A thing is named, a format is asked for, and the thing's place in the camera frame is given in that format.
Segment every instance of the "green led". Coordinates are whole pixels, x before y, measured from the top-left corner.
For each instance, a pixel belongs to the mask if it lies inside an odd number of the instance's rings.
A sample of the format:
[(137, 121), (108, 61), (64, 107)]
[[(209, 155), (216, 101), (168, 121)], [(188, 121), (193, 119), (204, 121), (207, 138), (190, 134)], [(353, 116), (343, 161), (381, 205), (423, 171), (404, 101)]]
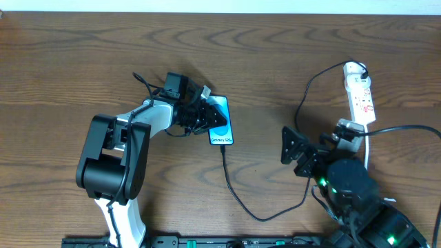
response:
[(326, 180), (324, 178), (320, 179), (319, 182), (321, 185), (323, 185), (323, 187), (326, 187)]
[(393, 236), (390, 236), (390, 237), (387, 239), (387, 242), (389, 242), (389, 244), (393, 245), (394, 242), (395, 242), (395, 238), (394, 238)]

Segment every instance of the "wooden table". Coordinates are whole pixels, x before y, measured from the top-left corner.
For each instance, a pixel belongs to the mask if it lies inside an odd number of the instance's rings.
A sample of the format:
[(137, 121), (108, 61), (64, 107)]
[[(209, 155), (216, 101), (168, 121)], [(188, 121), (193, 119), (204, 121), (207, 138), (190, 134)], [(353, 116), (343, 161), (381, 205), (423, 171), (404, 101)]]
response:
[[(147, 95), (131, 73), (162, 85), (179, 72), (228, 96), (235, 144), (232, 184), (266, 217), (295, 205), (305, 178), (280, 164), (308, 80), (353, 58), (367, 64), (377, 121), (370, 129), (441, 129), (441, 17), (7, 12), (0, 20), (0, 243), (59, 247), (108, 232), (75, 184), (92, 117), (134, 109)], [(350, 118), (342, 69), (317, 78), (300, 114), (312, 141)], [(371, 139), (369, 174), (431, 240), (440, 205), (441, 145), (407, 131)], [(282, 236), (336, 224), (308, 196), (268, 223), (252, 220), (225, 185), (221, 154), (205, 135), (150, 141), (139, 195), (154, 233)]]

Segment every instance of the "white cable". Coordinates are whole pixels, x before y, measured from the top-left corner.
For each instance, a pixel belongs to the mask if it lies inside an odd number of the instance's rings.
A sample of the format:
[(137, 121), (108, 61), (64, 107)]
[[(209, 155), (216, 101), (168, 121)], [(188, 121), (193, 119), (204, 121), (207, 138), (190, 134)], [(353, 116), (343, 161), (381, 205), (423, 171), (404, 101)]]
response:
[[(363, 125), (365, 133), (367, 133), (367, 125)], [(369, 166), (369, 136), (365, 136), (365, 168)]]

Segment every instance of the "glowing green indicator light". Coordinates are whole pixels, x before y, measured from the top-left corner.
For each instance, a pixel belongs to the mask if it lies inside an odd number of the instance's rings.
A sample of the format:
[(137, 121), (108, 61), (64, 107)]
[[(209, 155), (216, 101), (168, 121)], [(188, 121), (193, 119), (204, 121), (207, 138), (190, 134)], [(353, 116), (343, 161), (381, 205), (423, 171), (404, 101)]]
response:
[(319, 183), (323, 185), (323, 187), (326, 187), (326, 180), (324, 178), (322, 178)]
[(390, 237), (387, 239), (387, 242), (389, 242), (389, 244), (393, 245), (394, 242), (395, 242), (395, 238), (394, 238), (393, 236), (390, 236)]

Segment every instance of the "wooden surface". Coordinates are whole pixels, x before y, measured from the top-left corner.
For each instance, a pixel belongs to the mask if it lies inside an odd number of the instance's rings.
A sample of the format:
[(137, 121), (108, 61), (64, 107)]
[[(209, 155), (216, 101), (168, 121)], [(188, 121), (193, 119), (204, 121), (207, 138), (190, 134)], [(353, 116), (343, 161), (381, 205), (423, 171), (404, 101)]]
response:
[[(131, 73), (162, 85), (180, 72), (228, 96), (232, 184), (266, 217), (295, 205), (306, 180), (280, 164), (281, 129), (308, 80), (335, 63), (367, 64), (372, 130), (441, 129), (441, 17), (9, 12), (0, 19), (0, 246), (59, 247), (102, 236), (103, 215), (75, 171), (91, 118), (134, 109), (146, 96)], [(350, 118), (341, 68), (313, 82), (300, 125), (316, 141)], [(440, 204), (441, 145), (424, 131), (371, 139), (370, 175), (431, 240)], [(336, 228), (308, 196), (268, 223), (252, 220), (225, 185), (206, 136), (150, 141), (139, 195), (151, 231), (282, 236)]]

